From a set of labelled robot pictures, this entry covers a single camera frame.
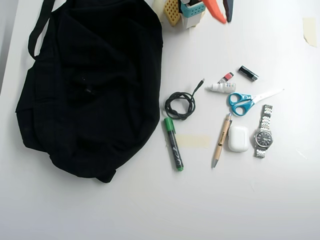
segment red cap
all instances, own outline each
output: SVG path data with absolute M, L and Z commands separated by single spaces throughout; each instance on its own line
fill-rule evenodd
M 234 76 L 234 74 L 232 72 L 229 72 L 223 78 L 225 78 L 227 81 L 229 81 L 233 76 Z

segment watch face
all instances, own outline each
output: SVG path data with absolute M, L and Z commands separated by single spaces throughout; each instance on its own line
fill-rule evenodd
M 263 148 L 267 148 L 271 145 L 273 139 L 269 132 L 261 131 L 255 137 L 256 143 Z

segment white earbuds case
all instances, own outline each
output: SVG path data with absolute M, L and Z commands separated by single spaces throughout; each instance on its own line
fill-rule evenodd
M 229 149 L 233 152 L 245 152 L 249 149 L 249 131 L 245 126 L 229 128 Z

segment blue scissors handle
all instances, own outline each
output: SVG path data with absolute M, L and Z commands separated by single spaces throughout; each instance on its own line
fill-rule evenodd
M 232 96 L 236 96 L 238 98 L 237 101 L 232 101 L 231 100 L 231 97 Z M 252 96 L 251 95 L 248 95 L 248 94 L 241 94 L 241 93 L 237 93 L 237 92 L 234 92 L 234 93 L 231 93 L 228 97 L 228 102 L 229 102 L 229 105 L 231 106 L 231 109 L 232 109 L 232 112 L 241 117 L 241 116 L 244 116 L 248 111 L 249 109 L 255 105 L 255 103 L 252 101 Z

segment orange object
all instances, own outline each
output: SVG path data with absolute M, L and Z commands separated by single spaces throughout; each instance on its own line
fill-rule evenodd
M 216 0 L 202 0 L 206 8 L 211 13 L 212 17 L 217 19 L 219 22 L 226 24 L 227 20 L 225 19 L 224 15 L 221 13 L 218 3 Z

